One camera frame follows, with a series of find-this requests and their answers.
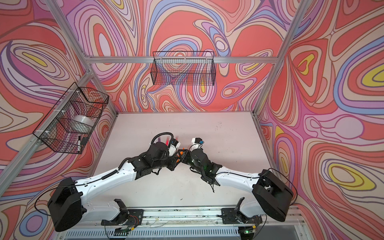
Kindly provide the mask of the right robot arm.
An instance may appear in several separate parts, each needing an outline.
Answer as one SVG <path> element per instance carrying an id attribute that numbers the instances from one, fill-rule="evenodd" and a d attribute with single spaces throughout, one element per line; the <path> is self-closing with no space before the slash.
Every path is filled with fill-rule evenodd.
<path id="1" fill-rule="evenodd" d="M 253 200 L 241 197 L 235 208 L 241 217 L 252 218 L 265 214 L 278 222 L 287 218 L 293 191 L 269 169 L 261 173 L 244 173 L 231 170 L 209 160 L 203 149 L 179 150 L 180 161 L 190 166 L 190 170 L 201 179 L 214 186 L 232 187 L 254 196 Z"/>

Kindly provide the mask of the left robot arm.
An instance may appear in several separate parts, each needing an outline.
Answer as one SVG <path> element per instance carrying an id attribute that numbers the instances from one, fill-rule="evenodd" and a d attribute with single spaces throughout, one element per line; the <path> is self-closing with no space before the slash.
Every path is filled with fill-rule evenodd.
<path id="1" fill-rule="evenodd" d="M 100 220 L 104 226 L 123 225 L 130 212 L 121 199 L 111 203 L 91 205 L 90 201 L 98 195 L 133 182 L 161 169 L 173 171 L 179 163 L 177 152 L 180 147 L 177 140 L 165 144 L 151 143 L 149 149 L 132 158 L 125 158 L 118 167 L 86 179 L 74 181 L 62 180 L 54 188 L 47 206 L 56 232 L 64 232 L 81 221 Z"/>

